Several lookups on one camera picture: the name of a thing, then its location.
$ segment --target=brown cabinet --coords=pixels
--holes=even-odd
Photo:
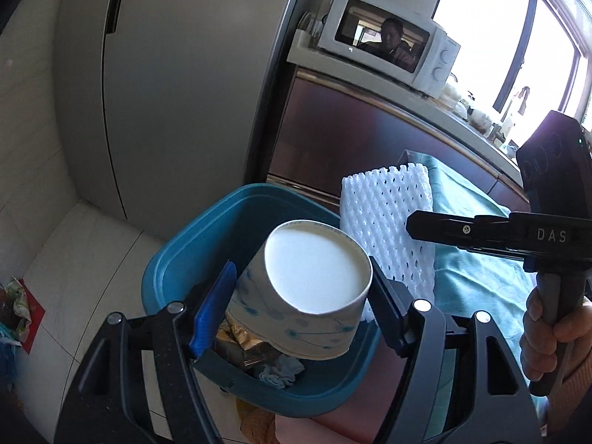
[[[396,165],[409,149],[433,155],[486,193],[495,185],[497,175],[428,133],[405,112],[397,116],[393,110],[296,78],[270,173],[339,196],[343,177]]]
[[[494,201],[513,212],[530,212],[531,206],[522,196],[498,180],[488,194]]]

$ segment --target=window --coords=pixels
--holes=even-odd
[[[588,105],[586,106],[586,111],[584,113],[584,118],[582,118],[582,127],[584,127],[588,132],[592,132],[592,94],[590,95],[590,100],[588,100]]]
[[[440,0],[434,21],[461,45],[452,73],[479,105],[511,114],[519,145],[550,110],[566,109],[585,72],[544,0]]]

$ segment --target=blue plastic basin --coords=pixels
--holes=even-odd
[[[247,185],[226,196],[152,258],[142,280],[146,314],[183,300],[194,285],[216,277],[227,260],[235,262],[241,274],[269,233],[293,219],[339,227],[335,213],[273,185]],[[360,323],[346,354],[332,360],[303,360],[306,370],[283,390],[243,373],[213,350],[194,365],[210,381],[255,406],[287,417],[311,417],[335,409],[351,396],[379,338],[375,323]]]

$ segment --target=metal screw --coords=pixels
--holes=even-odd
[[[170,314],[180,314],[185,310],[185,305],[183,302],[171,302],[169,305],[166,306],[166,309],[169,311]]]
[[[109,322],[112,326],[119,324],[119,322],[122,320],[123,316],[119,312],[113,312],[107,316],[107,322]]]
[[[479,322],[482,322],[483,324],[486,324],[491,320],[491,316],[484,310],[480,310],[478,313],[476,313],[475,317]]]
[[[431,304],[430,302],[424,299],[418,299],[415,302],[413,302],[413,307],[415,307],[415,309],[420,312],[427,312],[431,309]]]

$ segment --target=white foam net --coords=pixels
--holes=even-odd
[[[434,301],[434,244],[413,240],[405,225],[415,210],[433,210],[427,169],[413,163],[358,173],[342,180],[341,230],[374,256],[386,277],[414,298]],[[367,312],[371,312],[366,303]]]

